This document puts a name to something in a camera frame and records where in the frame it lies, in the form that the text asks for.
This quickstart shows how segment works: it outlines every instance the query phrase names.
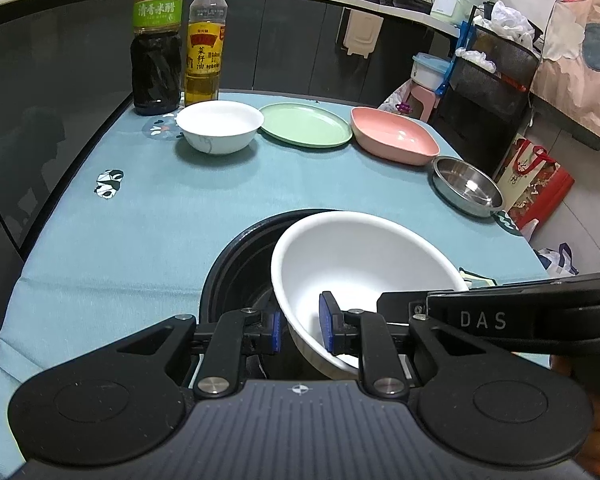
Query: pink stool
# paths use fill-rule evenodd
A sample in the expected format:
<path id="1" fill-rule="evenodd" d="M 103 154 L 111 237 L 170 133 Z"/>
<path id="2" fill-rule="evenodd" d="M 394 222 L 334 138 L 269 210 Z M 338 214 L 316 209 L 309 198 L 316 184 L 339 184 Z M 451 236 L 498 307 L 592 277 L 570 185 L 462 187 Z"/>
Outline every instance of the pink stool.
<path id="1" fill-rule="evenodd" d="M 402 99 L 402 104 L 405 105 L 409 99 L 409 96 L 413 95 L 418 101 L 422 103 L 422 115 L 420 116 L 420 120 L 423 123 L 429 121 L 433 110 L 438 107 L 440 102 L 440 97 L 436 95 L 435 92 L 429 90 L 428 88 L 424 88 L 424 86 L 420 86 L 413 79 L 409 79 L 407 81 L 407 90 L 404 94 L 404 98 Z"/>

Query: stainless steel bowl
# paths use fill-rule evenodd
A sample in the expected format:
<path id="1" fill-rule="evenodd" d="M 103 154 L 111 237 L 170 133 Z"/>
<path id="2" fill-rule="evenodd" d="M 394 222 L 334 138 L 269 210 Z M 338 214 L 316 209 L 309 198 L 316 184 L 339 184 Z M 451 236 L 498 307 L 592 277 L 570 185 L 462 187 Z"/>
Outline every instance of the stainless steel bowl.
<path id="1" fill-rule="evenodd" d="M 488 218 L 502 210 L 504 197 L 496 183 L 471 164 L 439 156 L 432 165 L 433 186 L 453 207 L 479 218 Z"/>

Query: white ceramic bowl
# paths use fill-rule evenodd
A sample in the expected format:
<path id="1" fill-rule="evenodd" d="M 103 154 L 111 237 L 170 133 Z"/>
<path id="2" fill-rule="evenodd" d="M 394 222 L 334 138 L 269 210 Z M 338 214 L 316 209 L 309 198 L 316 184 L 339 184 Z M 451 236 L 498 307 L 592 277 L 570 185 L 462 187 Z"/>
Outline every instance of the white ceramic bowl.
<path id="1" fill-rule="evenodd" d="M 255 137 L 264 117 L 256 108 L 234 101 L 205 101 L 187 106 L 176 117 L 187 142 L 211 155 L 239 152 Z"/>
<path id="2" fill-rule="evenodd" d="M 318 296 L 330 290 L 342 310 L 376 311 L 383 292 L 467 290 L 458 270 L 433 245 L 394 222 L 334 211 L 304 218 L 281 236 L 271 281 L 302 355 L 332 379 L 358 376 L 358 359 L 324 349 Z"/>

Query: pink bowl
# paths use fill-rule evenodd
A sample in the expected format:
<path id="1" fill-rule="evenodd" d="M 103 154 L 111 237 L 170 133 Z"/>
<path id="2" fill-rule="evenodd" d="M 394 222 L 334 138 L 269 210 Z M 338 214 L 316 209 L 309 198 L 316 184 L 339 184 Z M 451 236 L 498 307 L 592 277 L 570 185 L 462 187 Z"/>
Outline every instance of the pink bowl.
<path id="1" fill-rule="evenodd" d="M 424 166 L 440 154 L 433 137 L 416 121 L 375 108 L 351 111 L 358 144 L 373 155 L 410 166 Z"/>

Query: oval green plate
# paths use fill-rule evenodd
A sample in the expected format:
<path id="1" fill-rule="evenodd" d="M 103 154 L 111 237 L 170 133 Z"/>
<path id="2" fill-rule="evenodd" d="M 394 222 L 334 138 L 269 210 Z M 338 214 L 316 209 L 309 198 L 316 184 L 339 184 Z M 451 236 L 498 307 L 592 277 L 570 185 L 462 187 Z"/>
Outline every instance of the oval green plate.
<path id="1" fill-rule="evenodd" d="M 277 103 L 260 109 L 262 129 L 271 137 L 303 148 L 335 148 L 350 141 L 351 127 L 322 108 L 300 103 Z"/>

